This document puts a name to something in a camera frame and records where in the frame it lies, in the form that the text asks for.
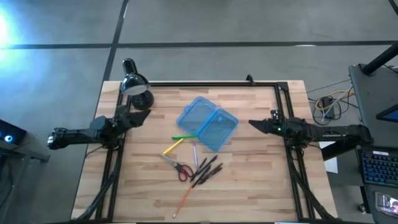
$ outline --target desk lamp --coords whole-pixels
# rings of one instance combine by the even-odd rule
[[[122,82],[121,91],[124,95],[132,96],[131,104],[137,110],[146,110],[154,104],[154,96],[148,90],[148,80],[138,73],[136,63],[131,58],[122,62],[126,76]]]

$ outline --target orange pencil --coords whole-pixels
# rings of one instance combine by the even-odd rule
[[[179,205],[178,205],[178,207],[177,207],[177,209],[176,209],[176,211],[175,211],[175,213],[173,215],[173,218],[175,218],[178,215],[178,212],[180,211],[182,205],[184,205],[185,199],[187,199],[187,197],[189,195],[189,192],[191,192],[191,189],[192,189],[192,184],[189,185],[188,190],[185,192],[185,195],[182,197],[182,200],[179,203]]]

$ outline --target white paper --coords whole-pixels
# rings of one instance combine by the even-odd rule
[[[335,142],[319,142],[319,147],[323,149],[324,147],[327,147],[330,144],[333,144]],[[325,163],[325,168],[327,172],[332,172],[335,174],[338,174],[338,169],[337,169],[337,158],[333,157],[331,159],[328,159]]]

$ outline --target wooden tabletop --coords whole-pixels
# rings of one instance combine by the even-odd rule
[[[312,122],[303,81],[288,81],[296,117]],[[104,82],[96,116],[112,117],[120,82]],[[277,108],[271,87],[152,87],[155,103],[140,128],[126,135],[114,222],[274,222],[296,221],[289,171],[281,137],[263,134],[249,119],[270,118]],[[239,119],[230,140],[218,153],[215,165],[223,170],[192,189],[176,219],[175,208],[188,189],[176,170],[159,155],[186,134],[176,125],[185,106],[203,96]],[[193,144],[184,139],[169,156],[194,168]],[[90,145],[88,151],[98,145]],[[198,158],[215,153],[197,144]],[[100,189],[106,151],[86,159],[72,218],[79,216]],[[320,203],[336,216],[335,203],[319,149],[305,149],[310,188]],[[303,210],[305,201],[301,193]]]

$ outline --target blue plastic container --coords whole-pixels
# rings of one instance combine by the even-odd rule
[[[236,129],[239,121],[233,115],[209,100],[199,96],[184,108],[177,119],[177,125],[190,134],[196,134],[199,141],[218,152]]]

